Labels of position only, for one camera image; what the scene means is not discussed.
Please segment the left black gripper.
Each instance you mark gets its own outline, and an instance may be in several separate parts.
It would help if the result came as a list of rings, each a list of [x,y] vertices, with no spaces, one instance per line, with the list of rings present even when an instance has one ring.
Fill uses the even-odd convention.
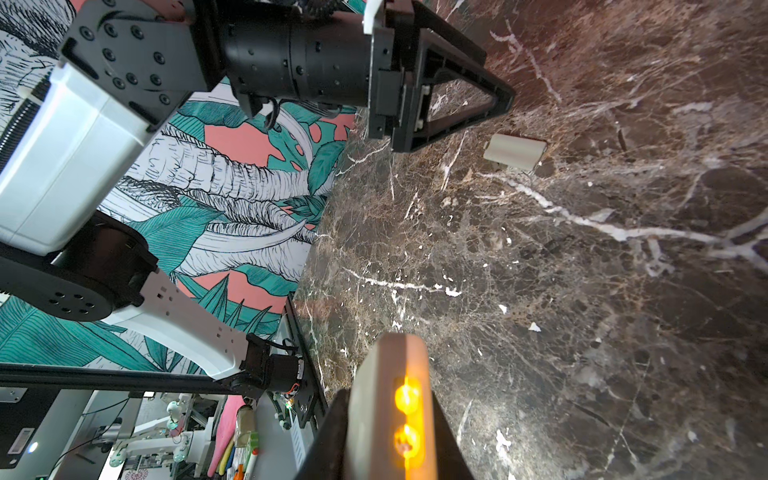
[[[413,153],[506,114],[512,86],[485,67],[484,49],[420,1],[369,1],[371,139]]]

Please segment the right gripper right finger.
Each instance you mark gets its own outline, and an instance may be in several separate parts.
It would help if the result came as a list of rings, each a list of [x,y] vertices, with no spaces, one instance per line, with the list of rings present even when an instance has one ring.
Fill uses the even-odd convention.
[[[432,393],[436,463],[439,480],[473,480],[435,393]]]

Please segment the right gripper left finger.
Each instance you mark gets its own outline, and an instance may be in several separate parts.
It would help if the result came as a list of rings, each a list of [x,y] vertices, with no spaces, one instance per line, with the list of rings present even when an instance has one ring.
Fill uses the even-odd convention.
[[[309,453],[294,477],[295,480],[343,478],[349,400],[349,389],[337,392]]]

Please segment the white AC remote control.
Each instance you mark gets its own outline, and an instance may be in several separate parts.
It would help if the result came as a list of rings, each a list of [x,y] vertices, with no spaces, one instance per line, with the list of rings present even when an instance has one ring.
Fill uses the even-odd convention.
[[[383,334],[357,369],[342,477],[438,477],[429,359],[418,336]]]

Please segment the remote battery cover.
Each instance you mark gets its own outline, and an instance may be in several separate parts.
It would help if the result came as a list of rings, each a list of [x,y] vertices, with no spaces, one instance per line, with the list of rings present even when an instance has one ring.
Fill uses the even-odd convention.
[[[530,171],[541,160],[548,144],[545,141],[506,134],[494,134],[483,158],[519,170]]]

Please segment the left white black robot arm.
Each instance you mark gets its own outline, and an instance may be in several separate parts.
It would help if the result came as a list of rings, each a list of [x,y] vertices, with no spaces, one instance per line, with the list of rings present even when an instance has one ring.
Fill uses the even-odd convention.
[[[419,1],[5,1],[1,360],[296,392],[296,288],[352,113],[411,153],[513,88]]]

